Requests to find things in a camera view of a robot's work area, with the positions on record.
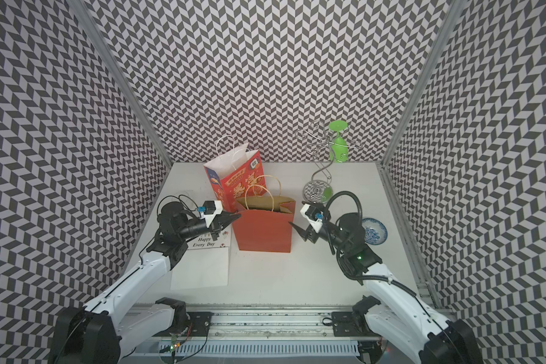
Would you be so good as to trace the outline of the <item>plain red paper bag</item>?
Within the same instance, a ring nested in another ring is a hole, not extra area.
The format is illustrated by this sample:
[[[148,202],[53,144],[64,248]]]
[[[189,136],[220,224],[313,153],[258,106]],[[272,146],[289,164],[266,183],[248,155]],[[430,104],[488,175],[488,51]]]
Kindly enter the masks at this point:
[[[233,223],[234,236],[242,251],[289,253],[297,203],[281,191],[273,194],[264,185],[268,177],[260,175],[236,198],[241,217]]]

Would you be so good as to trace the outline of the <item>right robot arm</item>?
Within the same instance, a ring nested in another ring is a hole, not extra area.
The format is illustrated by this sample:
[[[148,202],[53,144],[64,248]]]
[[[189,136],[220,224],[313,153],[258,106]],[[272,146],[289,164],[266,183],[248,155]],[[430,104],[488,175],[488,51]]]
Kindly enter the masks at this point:
[[[303,203],[307,228],[294,229],[304,241],[329,243],[344,276],[370,293],[353,306],[371,332],[393,344],[414,363],[481,363],[473,329],[425,303],[397,280],[366,243],[362,204],[356,194],[341,191],[325,204]]]

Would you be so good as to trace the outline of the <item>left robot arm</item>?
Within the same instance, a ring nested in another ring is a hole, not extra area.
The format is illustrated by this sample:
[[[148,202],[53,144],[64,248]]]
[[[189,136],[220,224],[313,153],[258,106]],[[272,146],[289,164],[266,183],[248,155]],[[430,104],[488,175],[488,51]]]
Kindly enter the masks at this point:
[[[186,304],[164,297],[148,311],[127,318],[133,305],[181,261],[192,240],[220,233],[241,218],[221,201],[207,200],[195,212],[181,200],[165,203],[159,227],[137,265],[81,308],[63,309],[56,320],[50,363],[117,363],[153,335],[186,327]]]

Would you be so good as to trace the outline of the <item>white happy every day bag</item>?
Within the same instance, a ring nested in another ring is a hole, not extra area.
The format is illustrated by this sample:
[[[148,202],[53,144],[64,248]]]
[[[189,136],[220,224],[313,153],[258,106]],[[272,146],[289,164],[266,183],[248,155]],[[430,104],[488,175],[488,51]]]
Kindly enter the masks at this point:
[[[171,290],[227,286],[231,238],[232,230],[227,227],[216,240],[205,234],[189,242],[183,258],[171,271]]]

